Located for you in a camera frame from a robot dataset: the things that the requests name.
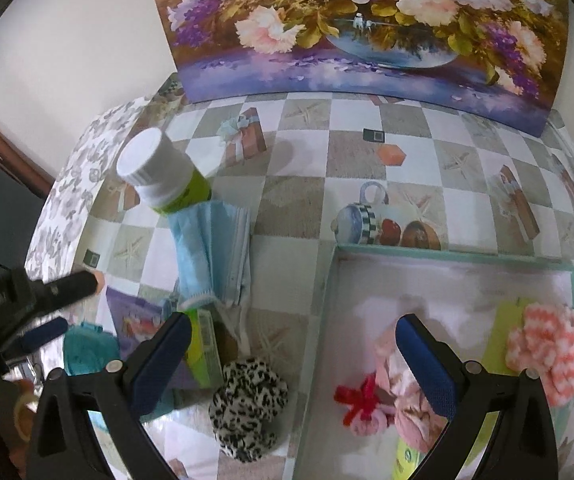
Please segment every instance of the pink towel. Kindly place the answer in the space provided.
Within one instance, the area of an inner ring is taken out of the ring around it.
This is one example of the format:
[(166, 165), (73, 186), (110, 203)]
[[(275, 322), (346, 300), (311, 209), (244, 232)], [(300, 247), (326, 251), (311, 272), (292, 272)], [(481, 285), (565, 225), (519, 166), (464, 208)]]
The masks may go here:
[(409, 447), (427, 453), (447, 420), (433, 412), (396, 346), (395, 331), (396, 323), (392, 323), (375, 341), (376, 384), (394, 399), (393, 414), (388, 418), (400, 438)]
[(574, 310), (532, 303), (523, 316), (507, 337), (505, 362), (516, 372), (535, 368), (549, 405), (564, 406), (574, 396)]

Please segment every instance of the floral painting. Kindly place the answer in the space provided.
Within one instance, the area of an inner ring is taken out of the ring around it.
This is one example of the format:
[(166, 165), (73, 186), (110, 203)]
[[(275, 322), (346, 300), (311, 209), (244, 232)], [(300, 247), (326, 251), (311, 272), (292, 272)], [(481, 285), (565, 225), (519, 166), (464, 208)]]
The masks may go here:
[(365, 92), (539, 136), (560, 82), (567, 0), (156, 0), (192, 101)]

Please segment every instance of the floral tablecloth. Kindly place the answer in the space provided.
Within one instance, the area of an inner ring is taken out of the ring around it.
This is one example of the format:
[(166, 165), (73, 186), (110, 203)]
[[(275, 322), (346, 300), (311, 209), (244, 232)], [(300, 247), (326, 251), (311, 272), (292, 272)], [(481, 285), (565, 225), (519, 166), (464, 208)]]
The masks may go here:
[[(252, 107), (267, 150), (232, 162), (216, 131)], [(564, 180), (566, 173), (574, 182), (574, 156), (556, 113), (536, 139), (447, 108), (361, 94), (293, 92), (189, 105), (171, 80), (152, 99), (109, 110), (81, 137), (32, 239), (26, 267), (33, 278), (52, 280), (88, 266), (123, 292), (152, 301), (169, 295), (177, 266), (167, 222), (143, 205), (125, 206), (125, 185), (114, 168), (125, 141), (150, 125), (161, 126), (186, 151), (216, 197), (250, 209), (251, 351), (268, 360), (291, 391), (278, 422), (278, 447), (254, 464), (219, 452), (209, 395), (187, 394), (183, 409), (148, 423), (163, 456), (182, 462), (197, 480), (291, 478), (335, 246), (331, 224), (340, 209), (358, 202), (365, 184), (385, 190), (390, 204), (404, 204), (433, 231), (435, 248), (574, 263), (574, 197)], [(363, 134), (363, 128), (384, 134)], [(398, 153), (394, 146), (404, 154), (400, 166), (389, 156)], [(533, 240), (525, 241), (516, 212), (493, 189), (503, 166), (522, 187), (538, 223), (541, 232)], [(104, 294), (64, 315), (113, 331)], [(62, 340), (44, 348), (41, 358), (46, 373), (62, 366)], [(561, 478), (574, 479), (574, 400), (558, 437)], [(117, 478), (126, 475), (109, 437), (99, 433), (99, 440)]]

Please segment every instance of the red bow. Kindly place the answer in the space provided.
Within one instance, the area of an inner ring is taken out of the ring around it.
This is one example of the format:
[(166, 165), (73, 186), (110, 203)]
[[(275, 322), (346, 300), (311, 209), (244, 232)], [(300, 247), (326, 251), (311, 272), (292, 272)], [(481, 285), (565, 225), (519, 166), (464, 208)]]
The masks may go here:
[(353, 418), (361, 411), (361, 420), (371, 420), (371, 413), (379, 404), (378, 397), (376, 397), (376, 374), (369, 374), (359, 390), (338, 386), (334, 400), (352, 407), (343, 419), (344, 426), (349, 426)]

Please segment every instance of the blue face mask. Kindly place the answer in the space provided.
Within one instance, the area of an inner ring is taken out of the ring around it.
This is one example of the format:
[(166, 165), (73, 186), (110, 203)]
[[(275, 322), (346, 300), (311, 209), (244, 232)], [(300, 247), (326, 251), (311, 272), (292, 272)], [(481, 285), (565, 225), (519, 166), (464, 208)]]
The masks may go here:
[(249, 286), (249, 210), (211, 200), (167, 220), (176, 244), (178, 309), (240, 303)]

